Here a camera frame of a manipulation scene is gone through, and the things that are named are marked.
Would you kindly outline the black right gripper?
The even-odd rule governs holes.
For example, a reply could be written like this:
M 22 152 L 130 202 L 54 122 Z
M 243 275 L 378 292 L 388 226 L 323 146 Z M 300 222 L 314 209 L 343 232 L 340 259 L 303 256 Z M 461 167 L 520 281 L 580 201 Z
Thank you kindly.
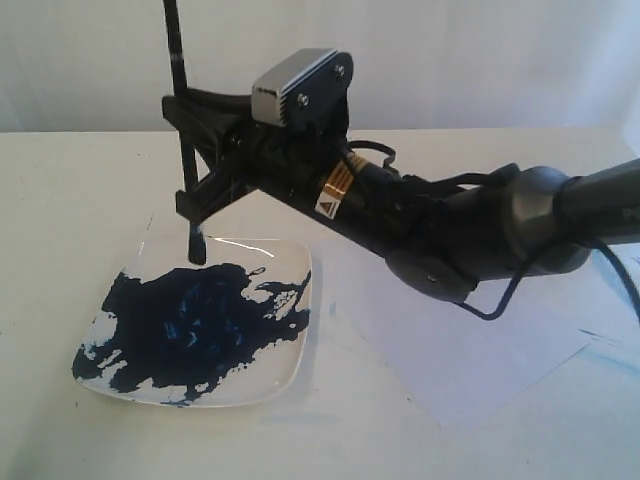
M 203 223 L 245 195 L 245 180 L 384 260 L 404 284 L 432 298 L 465 302 L 478 285 L 454 261 L 444 225 L 447 198 L 459 187 L 438 185 L 378 166 L 345 133 L 291 133 L 254 122 L 227 135 L 225 156 L 238 163 L 210 172 L 191 191 L 175 194 L 176 213 Z

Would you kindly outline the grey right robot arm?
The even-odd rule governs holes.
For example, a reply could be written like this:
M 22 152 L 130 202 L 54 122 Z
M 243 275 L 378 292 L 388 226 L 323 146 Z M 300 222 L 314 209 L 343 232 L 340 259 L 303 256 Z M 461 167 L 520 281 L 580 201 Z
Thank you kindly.
M 459 307 L 483 281 L 516 288 L 527 276 L 574 271 L 595 250 L 639 298 L 612 252 L 639 238 L 637 161 L 583 177 L 509 164 L 427 181 L 356 156 L 345 96 L 313 99 L 300 127 L 254 119 L 245 96 L 197 89 L 164 97 L 162 113 L 184 146 L 176 209 L 195 224 L 258 189 Z

